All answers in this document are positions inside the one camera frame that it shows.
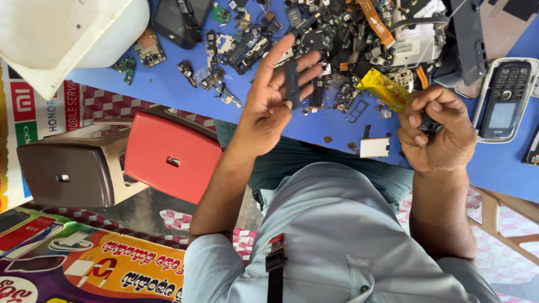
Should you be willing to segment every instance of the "man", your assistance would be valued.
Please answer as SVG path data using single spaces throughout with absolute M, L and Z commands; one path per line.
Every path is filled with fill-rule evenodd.
M 475 130 L 464 103 L 441 86 L 410 95 L 397 135 L 413 172 L 311 149 L 281 137 L 291 103 L 273 70 L 293 43 L 284 37 L 260 63 L 230 143 L 233 127 L 218 127 L 227 147 L 191 222 L 183 302 L 500 302 L 473 265 L 465 204 Z M 319 59 L 298 59 L 300 86 L 321 73 L 309 67 Z M 421 111 L 444 125 L 435 137 L 418 130 Z M 388 203 L 410 191 L 412 174 L 410 237 Z M 231 241 L 246 184 L 266 213 L 244 267 Z M 266 263 L 280 234 L 273 245 L 286 245 L 287 263 L 275 253 Z

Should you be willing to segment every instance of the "banner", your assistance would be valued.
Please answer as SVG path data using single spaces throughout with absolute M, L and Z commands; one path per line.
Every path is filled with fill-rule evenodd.
M 32 200 L 20 172 L 17 146 L 81 127 L 82 86 L 64 81 L 43 99 L 0 60 L 0 212 Z
M 15 208 L 0 215 L 0 303 L 180 303 L 184 254 Z

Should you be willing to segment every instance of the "white plastic container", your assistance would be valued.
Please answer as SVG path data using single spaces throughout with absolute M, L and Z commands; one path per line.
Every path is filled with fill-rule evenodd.
M 149 18 L 148 0 L 1 0 L 0 58 L 50 100 L 72 69 L 113 65 Z

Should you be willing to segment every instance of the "floor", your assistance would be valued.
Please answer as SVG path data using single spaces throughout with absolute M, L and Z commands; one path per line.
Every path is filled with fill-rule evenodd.
M 138 110 L 152 106 L 151 103 L 143 100 L 104 92 L 92 87 L 85 87 L 84 96 L 85 125 L 89 124 L 93 118 L 132 117 Z M 211 118 L 182 111 L 177 111 L 177 114 L 213 128 Z M 114 131 L 117 130 L 104 130 L 102 135 Z M 403 200 L 401 212 L 398 215 L 399 222 L 405 230 L 408 230 L 411 204 L 412 194 L 410 193 Z M 194 209 L 195 206 L 191 203 L 149 188 L 112 208 L 91 211 L 136 232 L 151 236 L 186 237 L 190 215 L 193 214 Z M 468 193 L 467 209 L 470 217 L 480 221 L 481 196 L 473 190 Z M 237 222 L 239 229 L 235 233 L 236 242 L 234 244 L 244 260 L 248 260 L 250 245 L 252 245 L 255 231 L 260 225 L 261 219 L 262 216 L 256 202 L 252 199 L 250 191 L 246 191 Z M 506 236 L 539 233 L 539 226 L 504 208 L 500 211 L 500 227 Z M 502 301 L 539 303 L 539 266 L 523 258 L 479 228 L 473 228 L 473 233 L 478 245 L 477 265 L 498 292 Z M 529 243 L 525 248 L 539 256 L 538 243 Z

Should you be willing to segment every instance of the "stool handle hole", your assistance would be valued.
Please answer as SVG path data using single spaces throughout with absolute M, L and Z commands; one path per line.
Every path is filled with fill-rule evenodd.
M 174 167 L 179 167 L 179 160 L 174 157 L 167 156 L 167 163 Z
M 56 180 L 58 180 L 58 182 L 63 182 L 63 183 L 69 183 L 69 176 L 68 175 L 56 175 Z

